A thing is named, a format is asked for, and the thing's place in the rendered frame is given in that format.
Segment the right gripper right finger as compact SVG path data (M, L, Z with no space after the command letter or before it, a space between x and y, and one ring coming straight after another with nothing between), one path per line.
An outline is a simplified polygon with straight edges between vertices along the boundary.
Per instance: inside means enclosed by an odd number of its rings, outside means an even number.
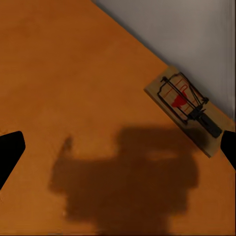
M224 131L220 148L236 169L236 132Z

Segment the mousetrap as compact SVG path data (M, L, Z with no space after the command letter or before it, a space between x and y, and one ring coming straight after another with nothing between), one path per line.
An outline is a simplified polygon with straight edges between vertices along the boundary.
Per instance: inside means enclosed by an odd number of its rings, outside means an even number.
M144 91L208 158L220 150L224 131L236 131L173 64Z

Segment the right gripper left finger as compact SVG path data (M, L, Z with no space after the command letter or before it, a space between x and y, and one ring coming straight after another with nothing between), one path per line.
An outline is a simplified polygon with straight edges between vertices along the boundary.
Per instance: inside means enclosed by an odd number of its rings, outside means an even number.
M21 131L0 136L0 190L26 149Z

